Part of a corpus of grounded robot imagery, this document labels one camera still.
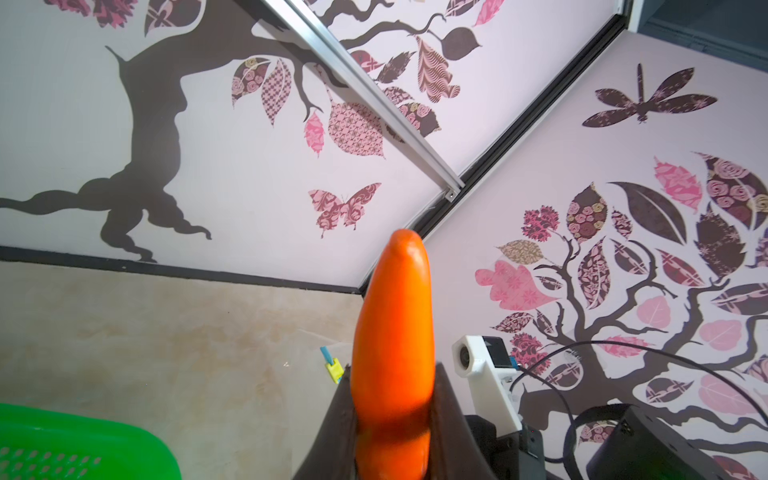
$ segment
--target pink leaf decal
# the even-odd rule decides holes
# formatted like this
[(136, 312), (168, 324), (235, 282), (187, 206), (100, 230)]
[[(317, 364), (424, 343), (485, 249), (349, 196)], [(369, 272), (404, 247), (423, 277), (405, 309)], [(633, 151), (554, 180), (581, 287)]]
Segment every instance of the pink leaf decal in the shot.
[(494, 272), (475, 272), (475, 280), (483, 286), (493, 285), (491, 300), (501, 301), (499, 306), (505, 310), (524, 312), (557, 300), (538, 290), (531, 272), (525, 266), (514, 268), (502, 260), (496, 262)]
[(485, 0), (480, 8), (480, 15), (478, 15), (478, 20), (475, 22), (475, 27), (489, 22), (498, 13), (502, 3), (504, 3), (504, 0)]
[(712, 375), (705, 375), (701, 379), (699, 398), (715, 412), (734, 415), (748, 415), (755, 412), (755, 408), (736, 390)]
[(315, 151), (317, 157), (320, 157), (320, 151), (323, 150), (323, 145), (325, 144), (323, 135), (325, 133), (322, 121), (317, 117), (317, 113), (313, 113), (310, 119), (306, 121), (304, 138), (306, 139), (306, 144)]
[(717, 320), (705, 323), (699, 330), (699, 336), (715, 350), (730, 350), (741, 340), (741, 322)]
[(261, 89), (261, 104), (269, 117), (272, 126), (275, 125), (277, 116), (283, 105), (286, 104), (288, 94), (290, 93), (290, 70), (288, 65), (281, 59), (277, 61), (275, 69), (269, 77), (266, 78)]
[[(612, 336), (609, 338), (606, 338), (606, 340), (610, 340), (611, 342), (624, 342), (624, 343), (631, 343), (632, 345), (639, 345), (639, 346), (650, 346), (650, 343), (645, 343), (644, 340), (638, 339), (636, 336)], [(613, 356), (620, 356), (620, 357), (628, 357), (628, 356), (636, 356), (640, 355), (644, 350), (640, 349), (633, 349), (630, 346), (624, 346), (624, 345), (600, 345), (603, 350), (610, 353)]]
[(672, 320), (669, 303), (664, 296), (656, 296), (645, 300), (637, 308), (637, 318), (654, 328), (663, 329)]
[(702, 193), (701, 183), (696, 179), (696, 175), (684, 167), (661, 163), (656, 157), (654, 160), (656, 161), (656, 178), (667, 195), (672, 197), (672, 200), (693, 208), (694, 212), (698, 210)]

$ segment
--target patterned leaf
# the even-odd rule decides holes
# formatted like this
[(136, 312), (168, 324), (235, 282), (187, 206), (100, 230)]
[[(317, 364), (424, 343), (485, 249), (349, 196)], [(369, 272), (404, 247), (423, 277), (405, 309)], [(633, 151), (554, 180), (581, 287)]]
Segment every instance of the patterned leaf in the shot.
[[(632, 345), (640, 345), (640, 346), (650, 346), (650, 343), (645, 343), (645, 340), (639, 339), (636, 336), (611, 336), (606, 338), (606, 340), (610, 340), (612, 342), (624, 342), (624, 343), (631, 343)], [(620, 356), (620, 357), (628, 357), (628, 356), (636, 356), (640, 355), (644, 350), (640, 349), (633, 349), (630, 346), (624, 346), (624, 345), (600, 345), (603, 350), (610, 353), (613, 356)]]
[(721, 455), (713, 455), (712, 459), (726, 471), (731, 477), (731, 480), (759, 480), (755, 474), (746, 469), (744, 465), (732, 458), (723, 457)]
[(699, 329), (701, 339), (715, 350), (730, 350), (741, 340), (741, 322), (739, 320), (717, 320), (705, 323)]
[(448, 61), (418, 35), (416, 43), (419, 44), (419, 90), (425, 91), (435, 103), (442, 97), (454, 98), (461, 88), (450, 85), (453, 75), (448, 71)]
[(273, 127), (275, 117), (286, 104), (290, 85), (290, 70), (288, 70), (288, 65), (280, 59), (270, 76), (264, 81), (264, 87), (261, 89), (261, 104), (264, 106), (264, 111)]
[(685, 245), (685, 222), (677, 208), (664, 195), (642, 185), (611, 182), (624, 189), (629, 213), (635, 222), (654, 235)]
[(404, 71), (406, 71), (408, 62), (411, 61), (413, 54), (415, 54), (414, 51), (404, 51), (400, 55), (390, 58), (389, 61), (384, 65), (384, 68), (382, 68), (382, 70), (379, 72), (379, 76), (376, 78), (376, 81), (383, 84), (388, 84), (397, 80), (397, 78), (402, 75)]
[(672, 311), (663, 295), (645, 300), (637, 308), (637, 318), (654, 328), (663, 329), (672, 321)]
[(672, 200), (693, 208), (694, 212), (698, 210), (701, 202), (701, 183), (696, 179), (696, 175), (685, 167), (661, 163), (656, 157), (654, 160), (656, 161), (656, 178), (667, 195), (672, 197)]
[(587, 299), (587, 308), (600, 306), (611, 288), (611, 271), (603, 255), (603, 239), (600, 239), (578, 267), (581, 291)]
[(536, 276), (536, 278), (541, 280), (541, 285), (544, 285), (544, 288), (547, 290), (560, 290), (563, 288), (562, 283), (558, 282), (550, 276)]
[(645, 398), (650, 403), (671, 402), (683, 395), (693, 384), (693, 382), (685, 383), (658, 377), (651, 380), (645, 387)]
[(713, 213), (710, 205), (707, 205), (707, 212), (699, 217), (696, 231), (699, 240), (694, 243), (699, 254), (718, 278), (735, 272), (744, 262), (746, 254), (739, 233), (720, 215)]
[(605, 224), (607, 208), (605, 199), (598, 194), (594, 184), (583, 189), (574, 197), (568, 206), (568, 216), (565, 218), (574, 238), (585, 242), (594, 237)]
[(505, 257), (521, 265), (530, 265), (544, 258), (538, 245), (530, 240), (515, 240), (496, 248), (501, 250)]
[(701, 277), (691, 265), (663, 250), (659, 250), (659, 253), (664, 273), (670, 280), (685, 286), (704, 286)]
[(699, 155), (707, 162), (707, 193), (712, 200), (747, 228), (760, 228), (768, 217), (768, 190), (763, 182), (732, 161)]
[(613, 239), (611, 241), (614, 243), (614, 259), (623, 271), (633, 273), (634, 275), (648, 274), (648, 267), (645, 266), (639, 255), (630, 247), (622, 245)]
[(701, 379), (699, 398), (715, 412), (734, 415), (749, 415), (755, 412), (755, 408), (736, 390), (712, 375), (705, 375)]
[(528, 323), (533, 320), (533, 316), (530, 313), (515, 312), (508, 315), (497, 326), (493, 327), (494, 330), (505, 333), (516, 333), (524, 329)]
[(306, 126), (304, 127), (304, 138), (306, 139), (306, 144), (317, 154), (318, 158), (320, 157), (320, 151), (323, 150), (323, 145), (325, 144), (325, 140), (323, 139), (325, 133), (326, 131), (323, 129), (323, 123), (317, 117), (317, 113), (312, 113), (312, 116), (306, 121)]
[(727, 312), (760, 315), (768, 312), (768, 283), (750, 283), (729, 288), (712, 303)]
[(578, 363), (565, 363), (555, 367), (545, 380), (552, 385), (561, 386), (565, 389), (570, 388), (581, 380), (581, 365)]
[(614, 221), (616, 231), (621, 233), (622, 237), (629, 239), (630, 233), (632, 233), (632, 222), (629, 218), (619, 210), (614, 210), (611, 214), (611, 220)]
[(270, 61), (266, 58), (252, 57), (237, 67), (232, 77), (232, 108), (236, 101), (259, 89), (269, 66)]

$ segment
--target brown leaf decal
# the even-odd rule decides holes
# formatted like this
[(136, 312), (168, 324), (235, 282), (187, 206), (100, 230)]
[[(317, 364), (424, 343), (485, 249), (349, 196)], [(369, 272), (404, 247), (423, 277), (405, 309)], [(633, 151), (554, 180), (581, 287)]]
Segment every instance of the brown leaf decal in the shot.
[(659, 250), (659, 253), (664, 273), (670, 280), (685, 286), (704, 286), (701, 277), (691, 265), (663, 250)]
[(760, 315), (768, 312), (768, 283), (750, 283), (729, 288), (712, 304), (739, 315)]
[(707, 154), (699, 155), (707, 162), (707, 193), (717, 206), (747, 228), (760, 228), (768, 217), (768, 190), (763, 182), (732, 161)]
[(740, 242), (736, 228), (716, 215), (711, 205), (696, 223), (699, 240), (694, 241), (701, 258), (718, 278), (735, 272), (744, 262), (744, 244)]
[(568, 207), (568, 216), (565, 220), (568, 231), (579, 243), (582, 243), (598, 233), (605, 224), (606, 218), (605, 199), (595, 190), (594, 184), (590, 184), (574, 197)]
[(670, 402), (683, 395), (693, 384), (658, 377), (645, 387), (645, 398), (650, 403)]
[(603, 239), (600, 239), (578, 267), (578, 281), (581, 292), (587, 299), (587, 308), (600, 306), (611, 288), (611, 271), (603, 255)]
[(419, 44), (419, 90), (425, 91), (435, 103), (442, 97), (454, 98), (461, 91), (458, 85), (451, 85), (453, 75), (448, 71), (448, 61), (416, 36)]
[(628, 273), (634, 275), (647, 275), (648, 268), (645, 263), (630, 247), (618, 243), (616, 240), (611, 239), (614, 243), (614, 259), (619, 268)]

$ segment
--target leaf decal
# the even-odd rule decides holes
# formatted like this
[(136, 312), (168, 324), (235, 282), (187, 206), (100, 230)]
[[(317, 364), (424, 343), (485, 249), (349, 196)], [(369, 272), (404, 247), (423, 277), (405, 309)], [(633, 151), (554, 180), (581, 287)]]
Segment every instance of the leaf decal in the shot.
[(323, 123), (317, 117), (317, 113), (312, 113), (312, 116), (306, 121), (306, 125), (304, 126), (304, 138), (306, 139), (306, 144), (317, 154), (318, 158), (320, 157), (320, 151), (323, 150), (323, 145), (325, 144), (325, 140), (323, 139), (325, 133)]
[(645, 398), (650, 403), (671, 402), (683, 395), (693, 384), (693, 382), (685, 383), (658, 377), (651, 380), (645, 387)]
[(355, 50), (355, 51), (353, 51), (352, 53), (350, 53), (350, 55), (352, 55), (352, 58), (354, 58), (354, 59), (355, 59), (355, 61), (357, 62), (357, 64), (358, 64), (358, 65), (360, 65), (360, 66), (362, 67), (362, 69), (363, 69), (363, 70), (364, 70), (366, 73), (370, 73), (370, 72), (372, 72), (372, 71), (376, 70), (378, 67), (381, 67), (381, 66), (382, 66), (382, 64), (380, 64), (379, 62), (377, 62), (377, 61), (376, 61), (376, 60), (375, 60), (375, 59), (374, 59), (374, 58), (371, 56), (371, 54), (370, 54), (370, 53), (368, 53), (368, 52), (367, 52), (367, 51), (365, 51), (365, 50)]
[(469, 12), (469, 9), (474, 7), (478, 2), (480, 2), (480, 0), (451, 0), (448, 2), (448, 8), (445, 9), (445, 16), (458, 17), (459, 15), (463, 15), (466, 12)]
[(521, 265), (530, 265), (544, 258), (538, 245), (530, 240), (515, 240), (496, 248), (501, 250), (505, 257)]
[(590, 184), (574, 197), (568, 206), (568, 216), (565, 219), (568, 231), (579, 243), (591, 239), (603, 227), (607, 218), (606, 205), (605, 199), (595, 190), (594, 184)]
[(625, 272), (632, 273), (634, 275), (647, 275), (648, 267), (645, 263), (630, 247), (618, 243), (616, 240), (611, 239), (614, 243), (614, 259), (616, 264)]
[(712, 459), (730, 475), (731, 480), (760, 480), (755, 474), (747, 470), (744, 465), (741, 465), (732, 458), (712, 455)]
[(493, 327), (494, 330), (505, 333), (516, 333), (524, 329), (528, 323), (533, 320), (533, 316), (530, 313), (515, 312), (508, 315), (497, 326)]
[(414, 51), (404, 51), (400, 55), (390, 58), (384, 65), (384, 68), (379, 72), (376, 81), (388, 84), (397, 80), (397, 78), (406, 71), (406, 67), (411, 61), (413, 54), (415, 54)]
[(739, 315), (760, 315), (768, 312), (768, 283), (750, 283), (729, 288), (712, 304)]
[(768, 190), (763, 182), (732, 161), (699, 155), (707, 162), (707, 193), (712, 200), (747, 228), (760, 228), (768, 217)]
[(558, 282), (550, 276), (537, 276), (536, 278), (541, 280), (541, 285), (544, 285), (544, 288), (547, 290), (560, 290), (563, 288), (562, 283)]
[(677, 208), (664, 195), (642, 185), (611, 182), (624, 189), (629, 213), (635, 222), (654, 235), (685, 245), (685, 222)]
[(581, 380), (581, 365), (578, 363), (565, 363), (555, 367), (546, 380), (552, 385), (570, 388)]
[(704, 286), (701, 277), (691, 265), (663, 250), (659, 250), (659, 253), (664, 273), (670, 280), (685, 286)]
[(275, 69), (264, 81), (261, 89), (261, 104), (269, 117), (272, 126), (275, 125), (275, 117), (286, 104), (288, 94), (290, 93), (290, 70), (288, 65), (282, 59), (277, 61)]
[(654, 328), (663, 329), (672, 321), (672, 311), (663, 295), (645, 300), (637, 308), (637, 318)]
[(717, 320), (716, 322), (705, 323), (699, 329), (699, 336), (715, 350), (730, 350), (741, 340), (741, 322), (739, 320)]
[(701, 202), (701, 183), (696, 179), (696, 175), (685, 167), (661, 163), (656, 157), (654, 160), (656, 161), (656, 178), (667, 195), (672, 197), (672, 200), (693, 208), (694, 212), (698, 210)]
[(416, 36), (419, 44), (419, 90), (425, 91), (435, 103), (442, 97), (454, 98), (461, 91), (458, 85), (450, 85), (453, 75), (448, 71), (448, 61)]
[(696, 231), (699, 240), (694, 243), (699, 254), (719, 279), (735, 272), (744, 262), (746, 254), (739, 232), (725, 223), (720, 215), (713, 213), (710, 205), (707, 205), (707, 212), (699, 217)]
[(266, 58), (248, 58), (240, 67), (237, 67), (235, 75), (232, 77), (232, 108), (235, 102), (252, 94), (264, 83), (266, 70), (270, 66), (270, 61)]
[(611, 288), (611, 271), (603, 255), (603, 239), (600, 239), (578, 267), (578, 281), (581, 292), (587, 299), (587, 308), (600, 306)]
[(499, 306), (505, 310), (525, 312), (557, 300), (538, 291), (531, 272), (525, 266), (515, 268), (503, 260), (496, 262), (495, 271), (476, 271), (475, 280), (478, 285), (493, 285), (491, 300), (501, 300)]
[(626, 215), (621, 213), (619, 210), (614, 210), (614, 212), (611, 214), (611, 220), (614, 221), (614, 228), (618, 233), (621, 233), (621, 236), (628, 239), (630, 236), (630, 233), (632, 233), (632, 222), (627, 218)]
[[(631, 343), (632, 345), (640, 345), (640, 346), (650, 346), (650, 343), (645, 343), (645, 340), (639, 339), (636, 336), (611, 336), (606, 338), (606, 340), (610, 340), (612, 342), (624, 342), (624, 343)], [(640, 355), (644, 350), (640, 349), (633, 349), (630, 346), (624, 346), (624, 345), (600, 345), (603, 350), (610, 353), (613, 356), (620, 356), (622, 358), (626, 358), (628, 356), (636, 356)]]
[(480, 8), (480, 15), (478, 15), (478, 20), (475, 22), (475, 27), (491, 21), (491, 18), (502, 7), (502, 3), (504, 3), (504, 0), (485, 0)]
[(755, 408), (736, 390), (712, 375), (707, 374), (701, 379), (699, 398), (715, 412), (734, 415), (749, 415), (755, 412)]

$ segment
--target rose pattern leaf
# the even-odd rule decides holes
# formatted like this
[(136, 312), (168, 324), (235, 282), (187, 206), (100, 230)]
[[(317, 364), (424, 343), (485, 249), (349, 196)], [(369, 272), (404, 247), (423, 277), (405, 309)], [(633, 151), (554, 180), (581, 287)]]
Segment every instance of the rose pattern leaf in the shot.
[(741, 340), (741, 322), (739, 320), (717, 320), (716, 322), (705, 323), (699, 329), (699, 336), (715, 350), (730, 350)]
[(531, 272), (525, 266), (515, 268), (503, 260), (496, 262), (495, 271), (476, 271), (475, 280), (478, 285), (493, 285), (491, 300), (501, 301), (499, 306), (505, 310), (524, 312), (557, 300), (538, 291)]
[(718, 279), (735, 272), (744, 262), (744, 244), (736, 228), (713, 213), (711, 205), (696, 223), (699, 240), (694, 241), (701, 258), (707, 262), (710, 270)]
[(600, 239), (578, 267), (581, 292), (587, 299), (587, 308), (600, 306), (611, 288), (611, 271), (603, 255), (603, 239)]
[(530, 240), (515, 240), (496, 248), (501, 250), (505, 257), (521, 265), (530, 265), (544, 258), (538, 245)]
[(568, 231), (579, 243), (591, 239), (603, 227), (607, 218), (606, 206), (605, 199), (595, 190), (594, 184), (574, 197), (565, 220)]
[(746, 228), (757, 230), (768, 217), (768, 190), (749, 170), (712, 155), (698, 153), (709, 169), (707, 193), (718, 207)]
[(693, 384), (657, 377), (645, 387), (645, 398), (650, 403), (671, 402), (683, 395)]
[(699, 208), (701, 202), (701, 183), (685, 167), (678, 167), (672, 164), (661, 163), (658, 158), (656, 161), (656, 178), (661, 183), (667, 195), (672, 200), (680, 202), (694, 209)]
[(458, 85), (451, 85), (453, 74), (448, 71), (448, 61), (418, 35), (419, 44), (419, 90), (425, 91), (435, 103), (442, 97), (454, 98), (461, 91)]
[(261, 89), (261, 104), (264, 106), (264, 111), (273, 127), (275, 126), (275, 117), (286, 104), (288, 94), (290, 94), (290, 86), (290, 70), (288, 70), (286, 62), (280, 59), (270, 76), (264, 81)]
[(768, 312), (768, 283), (750, 283), (729, 288), (712, 304), (739, 315), (760, 315)]
[(691, 265), (663, 250), (659, 250), (659, 253), (664, 273), (670, 280), (685, 286), (704, 286), (701, 277)]
[(630, 247), (622, 245), (613, 239), (611, 241), (614, 243), (614, 259), (623, 271), (634, 275), (648, 274), (648, 267), (645, 266), (645, 262), (643, 262), (639, 255)]
[(731, 413), (734, 415), (749, 415), (755, 412), (755, 408), (736, 390), (709, 374), (701, 379), (699, 398), (715, 412)]
[(663, 295), (645, 300), (637, 308), (637, 318), (654, 328), (663, 329), (672, 321), (672, 310)]
[[(636, 336), (617, 335), (608, 337), (606, 340), (610, 340), (611, 342), (631, 343), (632, 345), (650, 346), (650, 343), (646, 343), (645, 340), (639, 339)], [(640, 355), (643, 352), (643, 350), (633, 349), (632, 347), (625, 345), (600, 345), (600, 347), (602, 347), (602, 349), (609, 354), (613, 356), (620, 356), (622, 358)]]
[(493, 327), (494, 330), (505, 333), (516, 333), (524, 329), (528, 323), (533, 320), (533, 316), (530, 313), (515, 312), (508, 315), (497, 326)]
[(685, 222), (680, 211), (664, 195), (642, 185), (611, 182), (624, 189), (629, 213), (635, 222), (654, 235), (685, 245)]

